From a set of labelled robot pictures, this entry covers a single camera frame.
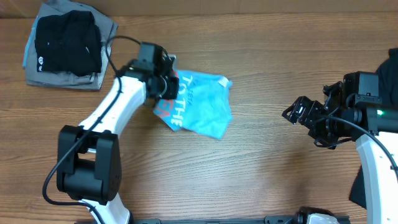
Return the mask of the light blue printed t-shirt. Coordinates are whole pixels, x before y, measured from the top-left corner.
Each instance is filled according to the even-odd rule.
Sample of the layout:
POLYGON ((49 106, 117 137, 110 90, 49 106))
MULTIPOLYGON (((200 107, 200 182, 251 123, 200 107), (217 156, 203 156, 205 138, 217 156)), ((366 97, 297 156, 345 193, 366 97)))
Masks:
POLYGON ((222 75, 178 70, 179 89, 174 100, 159 100, 154 108, 173 131, 187 129, 221 139, 233 120, 229 90, 233 82, 222 75))

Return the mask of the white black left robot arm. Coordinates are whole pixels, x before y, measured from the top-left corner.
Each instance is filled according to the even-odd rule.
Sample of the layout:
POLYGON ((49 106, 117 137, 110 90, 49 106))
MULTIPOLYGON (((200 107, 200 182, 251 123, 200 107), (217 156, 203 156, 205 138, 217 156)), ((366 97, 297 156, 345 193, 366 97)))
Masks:
POLYGON ((176 61, 163 47, 141 43, 138 58, 116 70, 113 86, 97 109, 78 126, 61 129, 51 173, 58 190, 71 198, 69 204, 86 207, 94 223, 133 223, 119 194, 119 137, 147 99, 176 99, 176 61))

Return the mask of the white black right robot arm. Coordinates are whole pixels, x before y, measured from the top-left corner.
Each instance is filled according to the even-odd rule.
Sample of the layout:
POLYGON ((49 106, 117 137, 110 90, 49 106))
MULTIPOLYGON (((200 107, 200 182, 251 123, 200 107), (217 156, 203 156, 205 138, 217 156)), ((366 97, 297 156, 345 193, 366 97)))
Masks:
POLYGON ((397 223, 397 108, 384 105, 375 73, 323 87, 325 102, 298 97, 282 116, 308 128, 316 147, 353 141, 360 156, 368 223, 397 223))

